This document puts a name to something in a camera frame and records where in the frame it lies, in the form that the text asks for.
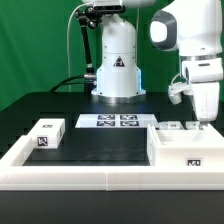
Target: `black table surface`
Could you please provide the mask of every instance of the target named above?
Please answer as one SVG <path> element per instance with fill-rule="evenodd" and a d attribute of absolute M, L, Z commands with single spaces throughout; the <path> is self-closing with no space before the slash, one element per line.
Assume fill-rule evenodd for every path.
<path fill-rule="evenodd" d="M 224 105 L 220 103 L 218 118 L 212 122 L 221 134 L 224 134 L 223 111 Z M 158 121 L 177 120 L 183 124 L 195 120 L 187 97 L 174 106 L 166 93 L 148 93 L 143 102 L 123 105 L 94 102 L 83 93 L 31 93 L 0 112 L 0 157 L 40 118 L 65 118 L 66 133 L 61 147 L 64 147 L 62 151 L 68 152 L 66 156 L 63 154 L 66 159 L 60 159 L 60 151 L 53 152 L 53 157 L 40 151 L 25 165 L 149 165 L 145 154 L 146 129 L 77 130 L 74 127 L 80 114 L 154 114 Z M 102 135 L 104 140 L 97 141 Z M 111 136 L 118 140 L 114 143 Z M 101 150 L 97 151 L 94 145 L 99 142 L 97 148 Z M 92 145 L 92 151 L 90 154 L 82 151 L 78 157 L 73 157 L 69 145 L 75 144 L 75 148 L 81 146 L 82 149 Z M 116 151 L 117 144 L 124 150 L 122 153 Z M 105 146 L 107 149 L 111 147 L 109 154 L 105 152 Z M 130 146 L 133 146 L 131 152 L 127 151 Z M 1 224 L 223 223 L 223 211 L 224 191 L 0 192 Z"/>

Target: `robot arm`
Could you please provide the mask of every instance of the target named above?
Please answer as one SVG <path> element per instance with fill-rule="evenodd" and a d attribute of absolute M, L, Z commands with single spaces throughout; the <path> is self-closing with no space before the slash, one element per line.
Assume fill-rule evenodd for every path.
<path fill-rule="evenodd" d="M 220 0 L 175 0 L 158 11 L 150 26 L 151 40 L 161 50 L 179 49 L 180 76 L 186 83 L 169 87 L 173 103 L 180 92 L 190 95 L 200 122 L 215 120 L 219 81 L 223 79 Z"/>

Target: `green backdrop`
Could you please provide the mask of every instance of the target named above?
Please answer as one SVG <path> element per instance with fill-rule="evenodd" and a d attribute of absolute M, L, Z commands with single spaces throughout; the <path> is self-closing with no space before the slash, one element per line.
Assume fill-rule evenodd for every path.
<path fill-rule="evenodd" d="M 157 0 L 140 9 L 138 66 L 147 91 L 167 91 L 178 73 L 178 52 L 161 52 L 152 46 L 148 32 L 153 14 L 172 0 Z M 66 32 L 71 12 L 80 0 L 0 0 L 0 110 L 30 92 L 48 91 L 68 77 Z M 136 25 L 136 9 L 122 15 Z M 89 30 L 95 67 L 101 64 L 100 28 Z M 71 27 L 72 75 L 85 72 L 82 37 L 79 24 Z M 224 83 L 221 83 L 224 99 Z M 75 86 L 72 91 L 83 91 Z"/>

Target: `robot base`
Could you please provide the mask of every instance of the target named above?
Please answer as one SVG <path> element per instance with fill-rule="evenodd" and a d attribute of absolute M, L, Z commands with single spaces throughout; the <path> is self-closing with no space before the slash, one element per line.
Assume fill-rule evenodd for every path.
<path fill-rule="evenodd" d="M 92 99 L 94 101 L 99 101 L 99 102 L 109 103 L 109 104 L 136 103 L 136 102 L 142 102 L 146 99 L 146 92 L 145 90 L 142 90 L 138 95 L 131 96 L 131 97 L 108 97 L 108 96 L 97 95 L 96 91 L 93 90 Z"/>

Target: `white box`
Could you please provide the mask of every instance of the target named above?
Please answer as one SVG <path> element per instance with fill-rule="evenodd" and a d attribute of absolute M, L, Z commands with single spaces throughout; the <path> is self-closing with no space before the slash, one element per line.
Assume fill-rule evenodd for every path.
<path fill-rule="evenodd" d="M 204 130 L 156 130 L 148 126 L 151 166 L 224 166 L 224 138 L 211 125 Z"/>
<path fill-rule="evenodd" d="M 33 148 L 58 148 L 65 133 L 64 119 L 40 119 L 29 132 L 32 136 Z"/>

